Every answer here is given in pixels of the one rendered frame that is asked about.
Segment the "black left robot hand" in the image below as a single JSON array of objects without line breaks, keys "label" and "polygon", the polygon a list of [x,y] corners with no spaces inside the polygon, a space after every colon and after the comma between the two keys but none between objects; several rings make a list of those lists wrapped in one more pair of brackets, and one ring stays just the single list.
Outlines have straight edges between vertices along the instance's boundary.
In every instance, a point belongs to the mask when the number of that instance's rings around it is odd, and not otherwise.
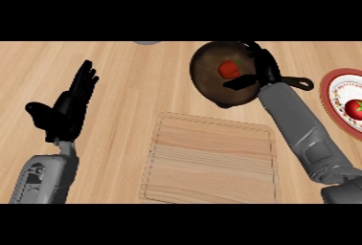
[{"label": "black left robot hand", "polygon": [[86,60],[78,71],[72,87],[58,97],[54,107],[41,102],[29,102],[29,112],[38,128],[47,131],[47,142],[73,142],[82,134],[88,104],[97,82],[97,70]]}]

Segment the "red bell pepper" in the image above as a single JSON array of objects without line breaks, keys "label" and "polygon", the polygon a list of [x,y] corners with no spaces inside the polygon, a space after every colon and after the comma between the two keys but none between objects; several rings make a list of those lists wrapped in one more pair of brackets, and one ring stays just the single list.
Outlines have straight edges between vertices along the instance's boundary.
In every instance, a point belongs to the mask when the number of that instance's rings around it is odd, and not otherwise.
[{"label": "red bell pepper", "polygon": [[225,60],[218,67],[219,75],[224,79],[234,79],[242,75],[239,63],[234,60]]}]

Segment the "dark cast iron pan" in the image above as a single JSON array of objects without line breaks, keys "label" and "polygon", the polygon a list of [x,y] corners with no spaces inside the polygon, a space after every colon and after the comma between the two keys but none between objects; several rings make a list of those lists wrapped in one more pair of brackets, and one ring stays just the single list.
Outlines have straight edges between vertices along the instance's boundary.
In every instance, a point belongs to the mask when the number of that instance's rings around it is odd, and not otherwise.
[{"label": "dark cast iron pan", "polygon": [[[194,86],[203,96],[221,107],[230,108],[250,103],[265,85],[256,83],[246,89],[236,91],[224,86],[231,79],[224,79],[218,67],[225,60],[239,63],[242,75],[255,75],[255,58],[249,56],[250,50],[245,41],[213,41],[196,52],[190,62],[190,75]],[[284,77],[281,82],[311,91],[314,82],[308,78]]]}]

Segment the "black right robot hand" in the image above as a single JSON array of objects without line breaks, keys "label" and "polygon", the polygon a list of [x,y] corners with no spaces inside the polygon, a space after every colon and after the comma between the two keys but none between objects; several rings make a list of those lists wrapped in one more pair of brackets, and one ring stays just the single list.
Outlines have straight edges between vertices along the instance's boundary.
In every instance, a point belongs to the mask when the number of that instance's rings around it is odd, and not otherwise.
[{"label": "black right robot hand", "polygon": [[224,83],[224,86],[236,91],[246,89],[256,83],[267,85],[281,82],[280,66],[271,52],[255,41],[245,41],[245,44],[250,50],[249,56],[255,58],[256,74],[242,75]]}]

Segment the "wooden cutting board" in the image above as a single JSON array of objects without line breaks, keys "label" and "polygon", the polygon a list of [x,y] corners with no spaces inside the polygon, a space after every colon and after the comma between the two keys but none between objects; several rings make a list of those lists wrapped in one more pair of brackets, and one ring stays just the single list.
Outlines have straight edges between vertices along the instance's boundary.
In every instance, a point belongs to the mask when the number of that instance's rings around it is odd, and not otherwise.
[{"label": "wooden cutting board", "polygon": [[280,165],[273,128],[160,113],[141,200],[157,204],[277,204]]}]

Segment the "red rimmed patterned plate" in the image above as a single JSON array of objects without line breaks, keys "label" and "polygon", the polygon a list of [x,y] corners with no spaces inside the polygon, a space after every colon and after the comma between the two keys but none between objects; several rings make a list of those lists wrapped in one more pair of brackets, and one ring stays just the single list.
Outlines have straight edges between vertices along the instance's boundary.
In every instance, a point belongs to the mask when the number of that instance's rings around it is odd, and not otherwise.
[{"label": "red rimmed patterned plate", "polygon": [[341,129],[362,142],[362,121],[346,112],[346,103],[358,100],[362,112],[362,71],[351,68],[333,70],[320,83],[320,98],[327,114]]}]

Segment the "red tomato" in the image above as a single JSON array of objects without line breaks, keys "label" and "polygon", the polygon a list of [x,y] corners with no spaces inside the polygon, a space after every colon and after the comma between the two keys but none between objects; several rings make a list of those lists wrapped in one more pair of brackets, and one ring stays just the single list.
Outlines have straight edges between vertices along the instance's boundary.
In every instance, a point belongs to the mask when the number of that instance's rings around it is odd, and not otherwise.
[{"label": "red tomato", "polygon": [[351,100],[346,103],[346,114],[358,121],[362,121],[362,100]]}]

